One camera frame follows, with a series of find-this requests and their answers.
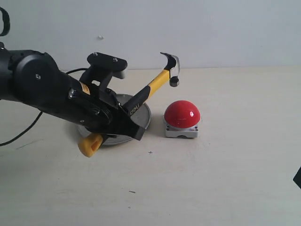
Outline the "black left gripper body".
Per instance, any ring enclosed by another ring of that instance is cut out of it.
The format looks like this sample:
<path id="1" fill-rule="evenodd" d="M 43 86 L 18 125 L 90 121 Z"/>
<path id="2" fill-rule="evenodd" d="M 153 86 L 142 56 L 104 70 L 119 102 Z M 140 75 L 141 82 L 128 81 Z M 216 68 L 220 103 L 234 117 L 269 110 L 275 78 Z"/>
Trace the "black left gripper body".
<path id="1" fill-rule="evenodd" d="M 63 83 L 63 87 L 63 119 L 82 125 L 89 130 L 101 111 L 98 96 L 92 97 L 81 94 L 78 80 L 67 80 Z"/>

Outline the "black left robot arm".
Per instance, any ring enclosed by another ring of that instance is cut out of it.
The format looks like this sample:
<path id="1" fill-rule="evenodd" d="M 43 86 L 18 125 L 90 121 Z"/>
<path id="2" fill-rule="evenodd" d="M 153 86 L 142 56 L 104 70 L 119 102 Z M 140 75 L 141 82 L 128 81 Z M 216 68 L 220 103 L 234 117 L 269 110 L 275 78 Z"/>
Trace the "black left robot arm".
<path id="1" fill-rule="evenodd" d="M 0 97 L 20 102 L 93 133 L 126 135 L 140 140 L 145 128 L 108 88 L 126 68 L 124 59 L 95 52 L 79 80 L 62 72 L 47 53 L 0 48 Z"/>

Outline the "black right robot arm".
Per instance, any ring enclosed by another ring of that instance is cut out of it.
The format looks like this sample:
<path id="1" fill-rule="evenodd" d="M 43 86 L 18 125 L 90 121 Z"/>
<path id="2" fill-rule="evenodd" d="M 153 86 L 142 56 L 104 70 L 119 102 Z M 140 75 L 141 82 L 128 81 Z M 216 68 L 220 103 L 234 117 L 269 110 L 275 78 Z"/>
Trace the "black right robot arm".
<path id="1" fill-rule="evenodd" d="M 301 168 L 299 168 L 299 170 L 293 177 L 293 181 L 299 188 L 301 188 Z"/>

